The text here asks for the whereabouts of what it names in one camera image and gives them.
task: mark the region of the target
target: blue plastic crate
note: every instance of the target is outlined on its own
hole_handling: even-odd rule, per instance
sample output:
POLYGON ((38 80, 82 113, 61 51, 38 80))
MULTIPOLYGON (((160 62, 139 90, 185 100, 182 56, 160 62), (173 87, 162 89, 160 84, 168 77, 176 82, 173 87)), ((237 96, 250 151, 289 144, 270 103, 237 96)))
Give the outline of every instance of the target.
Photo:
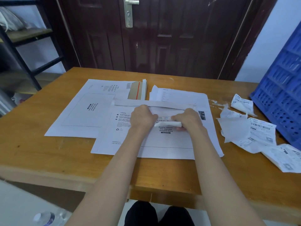
POLYGON ((250 98, 283 137, 301 150, 301 22, 250 98))

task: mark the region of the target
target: wooden table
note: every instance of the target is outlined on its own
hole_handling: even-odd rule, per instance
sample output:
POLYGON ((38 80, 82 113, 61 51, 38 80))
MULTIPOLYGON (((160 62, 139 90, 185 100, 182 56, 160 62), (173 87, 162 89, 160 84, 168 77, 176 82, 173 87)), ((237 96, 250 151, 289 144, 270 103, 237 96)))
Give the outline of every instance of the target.
MULTIPOLYGON (((243 98, 256 83, 198 79, 123 71, 73 68, 0 119, 0 176, 12 181, 87 191, 112 156, 91 154, 95 139, 45 137, 71 99, 88 79, 138 81, 147 79, 147 96, 158 87, 202 92, 211 100, 230 104, 243 98)), ((221 110, 211 105, 214 118, 221 110)), ((257 108, 259 119, 266 120, 257 108)), ((263 219, 301 224, 301 174, 282 173, 261 153, 250 154, 224 143, 216 133, 222 158, 232 177, 263 219)), ((284 143, 279 136, 277 143, 284 143)), ((130 198, 204 209, 193 160, 138 158, 130 198)))

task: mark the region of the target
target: hand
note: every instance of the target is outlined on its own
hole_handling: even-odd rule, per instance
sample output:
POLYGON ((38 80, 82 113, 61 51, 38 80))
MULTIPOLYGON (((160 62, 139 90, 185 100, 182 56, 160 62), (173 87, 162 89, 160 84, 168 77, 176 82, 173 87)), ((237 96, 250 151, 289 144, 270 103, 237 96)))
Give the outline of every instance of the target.
POLYGON ((147 105, 136 107, 131 114, 131 127, 139 128, 148 133, 158 119, 157 114, 152 114, 147 105))
POLYGON ((194 111, 191 108, 188 108, 184 111, 184 113, 179 113, 175 116, 172 116, 171 119, 173 121, 180 121, 182 123, 181 128, 177 128, 177 130, 190 130, 194 127, 203 127, 201 118, 198 112, 194 111))

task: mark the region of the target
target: dark red door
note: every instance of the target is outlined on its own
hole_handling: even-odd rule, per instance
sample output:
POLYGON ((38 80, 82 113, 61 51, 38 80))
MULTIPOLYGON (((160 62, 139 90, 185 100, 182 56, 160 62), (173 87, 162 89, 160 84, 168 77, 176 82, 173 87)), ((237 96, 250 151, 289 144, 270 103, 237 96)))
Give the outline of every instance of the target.
POLYGON ((125 70, 118 0, 61 0, 81 66, 125 70))
POLYGON ((216 79, 249 1, 119 0, 126 70, 216 79))

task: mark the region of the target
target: door lock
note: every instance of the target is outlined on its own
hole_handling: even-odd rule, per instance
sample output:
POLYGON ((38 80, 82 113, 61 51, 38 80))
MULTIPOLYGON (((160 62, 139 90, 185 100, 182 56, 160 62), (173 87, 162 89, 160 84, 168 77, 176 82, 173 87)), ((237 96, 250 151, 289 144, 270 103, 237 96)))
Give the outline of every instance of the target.
POLYGON ((126 27, 133 27, 133 14, 132 5, 139 5, 139 0, 123 0, 124 2, 124 14, 126 19, 126 27))

